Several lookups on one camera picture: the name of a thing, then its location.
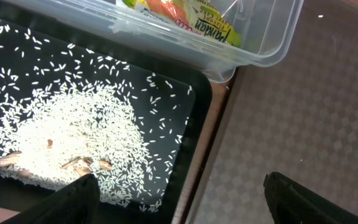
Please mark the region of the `green snack wrapper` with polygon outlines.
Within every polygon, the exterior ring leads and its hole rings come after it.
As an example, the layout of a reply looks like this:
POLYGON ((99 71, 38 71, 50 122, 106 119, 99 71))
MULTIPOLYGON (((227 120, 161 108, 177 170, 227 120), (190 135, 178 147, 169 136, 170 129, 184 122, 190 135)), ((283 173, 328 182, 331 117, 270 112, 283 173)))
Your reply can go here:
POLYGON ((120 5, 209 39, 239 48, 242 36, 205 0, 122 0, 120 5))

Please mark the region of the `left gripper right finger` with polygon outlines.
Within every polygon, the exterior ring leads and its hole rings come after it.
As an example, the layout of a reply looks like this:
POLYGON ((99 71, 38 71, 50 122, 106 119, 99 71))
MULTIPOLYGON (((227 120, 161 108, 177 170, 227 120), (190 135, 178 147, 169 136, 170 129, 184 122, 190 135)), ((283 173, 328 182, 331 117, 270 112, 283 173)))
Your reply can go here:
POLYGON ((275 224, 358 224, 357 215, 279 172, 267 174, 263 186, 275 224))

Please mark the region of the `rice food waste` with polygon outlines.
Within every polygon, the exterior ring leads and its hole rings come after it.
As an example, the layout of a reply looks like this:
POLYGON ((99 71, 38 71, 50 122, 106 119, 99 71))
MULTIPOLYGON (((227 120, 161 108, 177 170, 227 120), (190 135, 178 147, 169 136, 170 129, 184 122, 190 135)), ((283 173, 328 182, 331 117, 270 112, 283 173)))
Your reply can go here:
POLYGON ((156 213, 194 88, 0 19, 0 176, 59 190, 93 174, 102 202, 156 213))

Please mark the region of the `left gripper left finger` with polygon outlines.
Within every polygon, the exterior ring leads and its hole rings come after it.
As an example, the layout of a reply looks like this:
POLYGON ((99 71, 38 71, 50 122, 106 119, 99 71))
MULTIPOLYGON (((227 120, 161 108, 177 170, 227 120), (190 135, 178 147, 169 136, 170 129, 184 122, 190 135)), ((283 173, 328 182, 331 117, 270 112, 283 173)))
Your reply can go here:
POLYGON ((1 224, 89 224, 98 210, 99 198, 98 180, 86 174, 1 224))

